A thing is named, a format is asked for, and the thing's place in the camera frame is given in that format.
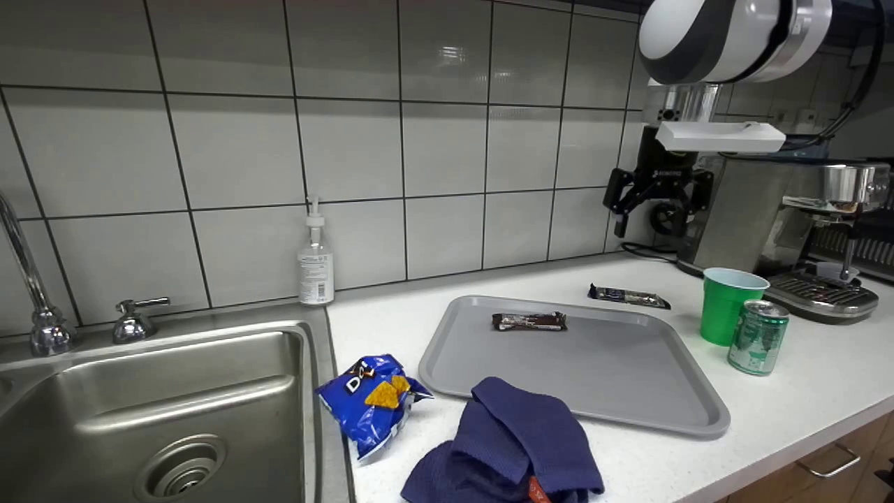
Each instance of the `blue cloth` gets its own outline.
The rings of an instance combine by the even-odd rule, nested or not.
[[[561,399],[487,376],[472,389],[455,442],[415,467],[404,498],[527,503],[535,475],[555,503],[588,503],[591,492],[605,492],[588,433]]]

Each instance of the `sink basin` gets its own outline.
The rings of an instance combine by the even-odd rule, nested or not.
[[[7,503],[339,503],[348,447],[317,401],[324,309],[169,318],[159,336],[0,362]]]

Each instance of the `chip bag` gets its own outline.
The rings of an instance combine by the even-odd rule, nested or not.
[[[366,354],[352,368],[318,389],[342,433],[356,442],[366,461],[398,436],[412,404],[430,397],[391,354]]]

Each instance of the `kitchen counter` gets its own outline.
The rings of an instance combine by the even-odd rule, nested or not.
[[[585,297],[591,283],[654,291],[675,309],[594,302]],[[869,320],[813,323],[792,318],[771,376],[750,376],[733,368],[722,347],[701,341],[701,278],[662,260],[624,253],[356,291],[331,306],[331,320],[339,368],[360,354],[391,351],[416,375],[448,304],[467,294],[641,309],[665,318],[724,397],[733,417],[731,431],[715,442],[700,442],[585,418],[608,480],[608,492],[594,499],[722,499],[894,410],[894,291],[877,283],[869,283],[869,288],[880,297]],[[376,464],[356,461],[358,503],[401,499],[415,464],[455,436],[462,410],[462,399],[434,397],[420,401]]]

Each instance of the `soda can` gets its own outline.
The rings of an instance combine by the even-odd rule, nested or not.
[[[765,298],[750,298],[726,359],[746,375],[771,375],[786,337],[788,312]]]

